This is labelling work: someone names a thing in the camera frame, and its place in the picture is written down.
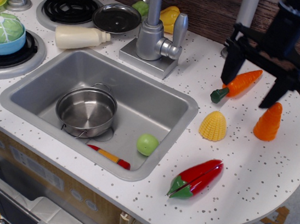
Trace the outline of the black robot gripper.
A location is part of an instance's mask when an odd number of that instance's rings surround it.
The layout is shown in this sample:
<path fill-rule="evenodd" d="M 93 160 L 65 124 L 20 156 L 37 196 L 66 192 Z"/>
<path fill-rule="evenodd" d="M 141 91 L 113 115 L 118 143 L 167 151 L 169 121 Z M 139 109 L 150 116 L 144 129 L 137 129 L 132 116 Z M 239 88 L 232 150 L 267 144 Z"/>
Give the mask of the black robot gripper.
<path fill-rule="evenodd" d="M 287 93 L 292 85 L 300 86 L 300 55 L 295 46 L 300 39 L 300 4 L 279 2 L 279 11 L 267 30 L 259 32 L 245 27 L 240 22 L 234 24 L 232 35 L 227 38 L 227 57 L 221 80 L 228 85 L 237 76 L 245 60 L 256 64 L 276 78 L 274 85 L 259 104 L 259 108 L 269 109 Z M 285 60 L 294 66 L 294 72 L 283 70 L 261 56 L 265 52 L 271 58 Z"/>

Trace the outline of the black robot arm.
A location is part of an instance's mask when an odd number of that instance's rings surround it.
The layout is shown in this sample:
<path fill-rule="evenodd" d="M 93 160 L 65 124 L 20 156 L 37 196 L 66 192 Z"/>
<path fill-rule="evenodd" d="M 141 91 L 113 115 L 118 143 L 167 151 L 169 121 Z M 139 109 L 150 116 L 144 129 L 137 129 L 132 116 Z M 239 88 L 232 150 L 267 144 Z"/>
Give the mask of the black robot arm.
<path fill-rule="evenodd" d="M 235 23 L 227 38 L 227 58 L 221 80 L 227 85 L 237 76 L 245 60 L 270 73 L 276 80 L 260 108 L 270 108 L 287 93 L 300 91 L 300 0 L 280 0 L 279 11 L 265 33 Z"/>

